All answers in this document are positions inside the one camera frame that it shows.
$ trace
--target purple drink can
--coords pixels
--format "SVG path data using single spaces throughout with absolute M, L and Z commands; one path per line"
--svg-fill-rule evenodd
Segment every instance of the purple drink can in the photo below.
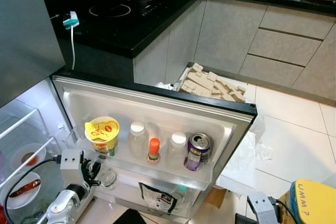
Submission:
M 188 170 L 197 171 L 208 162 L 211 155 L 212 139 L 205 133 L 195 133 L 188 139 L 188 154 L 184 166 Z

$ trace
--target plastic bottle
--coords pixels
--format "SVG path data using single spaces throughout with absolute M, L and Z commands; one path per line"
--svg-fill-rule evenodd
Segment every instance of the plastic bottle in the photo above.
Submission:
M 168 169 L 177 170 L 183 167 L 184 159 L 187 154 L 187 138 L 182 132 L 175 132 L 168 143 L 167 156 L 165 159 Z
M 160 162 L 160 140 L 157 138 L 152 138 L 149 141 L 149 152 L 147 155 L 147 162 L 151 165 L 156 165 Z
M 131 154 L 138 159 L 145 158 L 148 151 L 148 142 L 149 136 L 143 122 L 133 122 L 128 134 L 128 147 Z
M 189 201 L 189 191 L 187 187 L 176 186 L 172 191 L 172 196 L 177 199 L 174 210 L 179 211 Z

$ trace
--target small sauce bottle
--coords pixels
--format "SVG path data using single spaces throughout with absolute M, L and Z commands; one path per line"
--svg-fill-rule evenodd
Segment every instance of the small sauce bottle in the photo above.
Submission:
M 149 152 L 147 155 L 147 162 L 151 165 L 156 165 L 160 162 L 160 140 L 157 138 L 152 138 L 149 141 Z

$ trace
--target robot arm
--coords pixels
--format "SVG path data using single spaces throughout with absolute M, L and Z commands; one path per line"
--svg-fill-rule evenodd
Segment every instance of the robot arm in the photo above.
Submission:
M 100 163 L 84 159 L 83 151 L 64 150 L 60 170 L 65 189 L 50 204 L 39 223 L 47 219 L 47 224 L 75 224 L 81 201 L 89 195 L 92 186 L 100 185 L 94 180 Z

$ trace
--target drawer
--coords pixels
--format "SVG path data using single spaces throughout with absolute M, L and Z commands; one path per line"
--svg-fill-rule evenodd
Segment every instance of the drawer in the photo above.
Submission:
M 268 6 L 260 27 L 324 39 L 336 18 Z
M 320 44 L 319 40 L 259 29 L 248 53 L 305 66 Z
M 303 67 L 247 55 L 239 74 L 291 87 L 302 70 Z

